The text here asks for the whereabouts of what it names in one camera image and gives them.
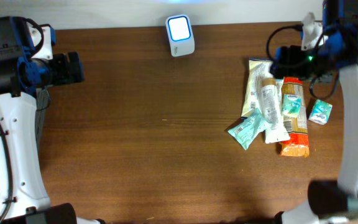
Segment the yellow blue-edged snack bag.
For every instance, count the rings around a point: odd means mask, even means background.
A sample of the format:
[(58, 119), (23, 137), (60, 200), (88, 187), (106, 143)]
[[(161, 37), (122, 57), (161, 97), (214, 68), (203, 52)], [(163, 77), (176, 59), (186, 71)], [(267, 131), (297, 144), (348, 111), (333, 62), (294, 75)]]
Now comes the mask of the yellow blue-edged snack bag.
[(248, 63), (249, 74), (247, 77), (246, 93), (241, 113), (243, 118), (250, 116), (255, 108), (262, 111), (262, 106), (260, 105), (262, 80), (273, 78), (273, 75), (270, 73), (271, 61), (249, 59)]

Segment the small teal tissue pack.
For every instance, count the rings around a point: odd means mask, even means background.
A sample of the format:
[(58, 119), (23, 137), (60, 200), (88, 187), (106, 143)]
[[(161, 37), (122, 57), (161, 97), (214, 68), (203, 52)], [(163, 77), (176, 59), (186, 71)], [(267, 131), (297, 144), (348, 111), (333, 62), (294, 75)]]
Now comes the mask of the small teal tissue pack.
[(301, 109), (301, 98), (298, 95), (284, 94), (282, 102), (282, 115), (297, 118)]

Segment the white cream tube gold cap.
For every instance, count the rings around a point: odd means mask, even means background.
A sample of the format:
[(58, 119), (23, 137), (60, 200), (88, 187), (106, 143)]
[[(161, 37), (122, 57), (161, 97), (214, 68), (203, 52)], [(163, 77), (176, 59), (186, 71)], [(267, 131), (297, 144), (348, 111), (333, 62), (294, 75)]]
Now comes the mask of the white cream tube gold cap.
[(290, 135), (284, 126), (280, 112), (280, 103), (274, 78), (265, 78), (262, 80), (261, 94), (262, 114), (271, 124), (271, 127), (265, 130), (265, 142), (271, 144), (289, 140)]

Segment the teal wet wipes pack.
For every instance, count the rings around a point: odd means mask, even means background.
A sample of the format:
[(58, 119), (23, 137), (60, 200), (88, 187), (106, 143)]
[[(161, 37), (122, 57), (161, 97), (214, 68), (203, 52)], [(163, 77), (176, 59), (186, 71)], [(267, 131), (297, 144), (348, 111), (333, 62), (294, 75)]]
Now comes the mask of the teal wet wipes pack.
[(237, 126), (229, 129), (227, 132), (242, 146), (246, 151), (252, 144), (252, 141), (266, 129), (270, 129), (269, 123), (262, 115), (259, 109), (254, 109), (250, 116), (244, 119)]

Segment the orange spaghetti pasta package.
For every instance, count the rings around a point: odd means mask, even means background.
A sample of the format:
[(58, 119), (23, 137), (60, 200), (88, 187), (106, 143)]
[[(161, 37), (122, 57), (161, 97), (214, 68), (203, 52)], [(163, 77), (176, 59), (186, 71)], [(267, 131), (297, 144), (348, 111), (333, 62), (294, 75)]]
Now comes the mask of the orange spaghetti pasta package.
[(282, 98), (295, 95), (301, 100), (300, 112), (296, 118), (283, 117), (290, 139), (282, 141), (280, 155), (287, 157), (308, 157), (310, 154), (303, 82), (298, 78), (286, 77), (282, 86)]

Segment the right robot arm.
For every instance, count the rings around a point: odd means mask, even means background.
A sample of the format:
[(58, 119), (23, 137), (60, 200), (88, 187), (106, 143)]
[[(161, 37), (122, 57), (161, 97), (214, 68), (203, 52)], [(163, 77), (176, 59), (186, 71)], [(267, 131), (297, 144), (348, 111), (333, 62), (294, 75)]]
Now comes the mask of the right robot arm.
[(308, 198), (280, 212), (275, 223), (347, 223), (358, 219), (358, 1), (323, 2), (323, 27), (313, 15), (295, 25), (302, 45), (282, 47), (270, 57), (275, 78), (296, 77), (314, 83), (334, 75), (344, 99), (344, 145), (336, 180), (312, 180)]

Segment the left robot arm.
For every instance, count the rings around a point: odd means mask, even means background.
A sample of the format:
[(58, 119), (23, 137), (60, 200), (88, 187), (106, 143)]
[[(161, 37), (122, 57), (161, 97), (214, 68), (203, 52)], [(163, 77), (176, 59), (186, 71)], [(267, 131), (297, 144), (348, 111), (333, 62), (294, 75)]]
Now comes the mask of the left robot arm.
[(78, 54), (53, 54), (55, 43), (48, 24), (0, 17), (0, 223), (83, 223), (51, 204), (40, 171), (37, 90), (84, 80)]

